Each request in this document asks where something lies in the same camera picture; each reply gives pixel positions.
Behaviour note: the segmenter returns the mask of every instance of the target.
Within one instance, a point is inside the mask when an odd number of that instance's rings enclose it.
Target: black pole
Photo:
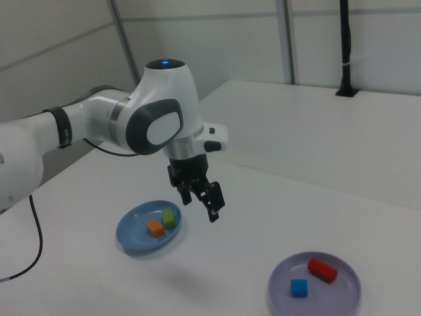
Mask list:
[[[351,30],[349,28],[348,0],[341,0],[341,39],[342,39],[342,82],[336,95],[353,97],[358,90],[351,85]]]

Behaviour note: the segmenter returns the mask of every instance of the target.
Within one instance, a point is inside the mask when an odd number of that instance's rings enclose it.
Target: block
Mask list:
[[[174,220],[171,209],[165,209],[162,211],[162,219],[164,220],[165,229],[170,230],[176,227],[176,221]]]
[[[146,226],[149,232],[155,237],[159,238],[165,235],[164,227],[162,227],[161,223],[158,222],[156,219],[152,219],[146,222]]]
[[[294,298],[307,296],[307,280],[304,278],[291,279],[291,294]]]
[[[327,265],[316,258],[311,258],[307,268],[318,278],[326,281],[327,283],[332,283],[337,276],[337,270],[332,268],[331,266]]]

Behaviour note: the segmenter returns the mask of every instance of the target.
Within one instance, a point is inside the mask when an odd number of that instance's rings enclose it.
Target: red block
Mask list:
[[[336,279],[337,270],[316,258],[311,258],[307,267],[314,275],[327,283],[332,283]]]

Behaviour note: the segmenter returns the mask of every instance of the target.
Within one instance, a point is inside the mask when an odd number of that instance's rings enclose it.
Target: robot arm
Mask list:
[[[226,148],[225,126],[202,121],[195,82],[181,61],[146,65],[133,93],[106,89],[65,107],[0,124],[0,209],[30,195],[43,174],[42,155],[93,138],[140,155],[164,149],[170,183],[184,205],[190,192],[211,222],[224,206],[219,183],[207,180],[206,153]]]

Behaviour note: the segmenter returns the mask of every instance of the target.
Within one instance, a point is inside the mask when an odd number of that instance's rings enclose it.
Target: purple plate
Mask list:
[[[337,269],[332,283],[320,280],[307,269],[313,257]],[[307,279],[306,298],[291,295],[292,278]],[[281,316],[352,316],[361,299],[361,285],[355,271],[340,258],[322,252],[303,252],[285,259],[274,269],[269,296]]]

